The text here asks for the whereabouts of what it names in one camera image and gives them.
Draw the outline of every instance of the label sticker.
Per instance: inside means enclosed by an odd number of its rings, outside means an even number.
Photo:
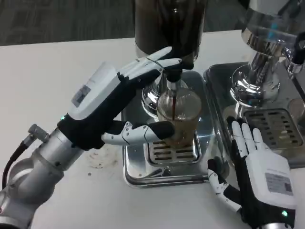
[[[290,179],[281,175],[265,173],[270,192],[277,192],[293,196]]]

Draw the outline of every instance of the white robotic hand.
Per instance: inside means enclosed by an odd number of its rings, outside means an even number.
[[[231,158],[239,189],[226,183],[216,161],[208,161],[211,186],[220,200],[253,229],[286,229],[295,224],[296,202],[287,159],[274,153],[257,128],[230,117]]]
[[[181,69],[181,59],[164,59],[172,48],[166,47],[137,59],[119,72],[103,63],[90,80],[75,94],[72,107],[58,123],[58,129],[83,150],[113,145],[160,141],[174,134],[170,122],[151,125],[131,124],[113,119],[135,97],[136,91],[150,85],[165,69]]]

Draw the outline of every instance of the black cable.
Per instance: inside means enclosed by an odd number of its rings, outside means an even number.
[[[6,187],[7,184],[7,177],[10,170],[11,165],[18,159],[18,157],[28,148],[24,142],[21,142],[18,148],[15,150],[15,152],[10,157],[9,161],[7,162],[3,174],[2,174],[2,189]]]

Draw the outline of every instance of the gray carpet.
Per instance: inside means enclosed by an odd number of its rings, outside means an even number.
[[[0,45],[134,36],[132,0],[0,0]],[[209,0],[204,31],[236,28],[237,0]]]

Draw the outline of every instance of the coffee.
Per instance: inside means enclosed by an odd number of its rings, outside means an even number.
[[[172,46],[172,57],[192,55],[195,59],[206,3],[206,0],[135,0],[137,46],[146,54]]]

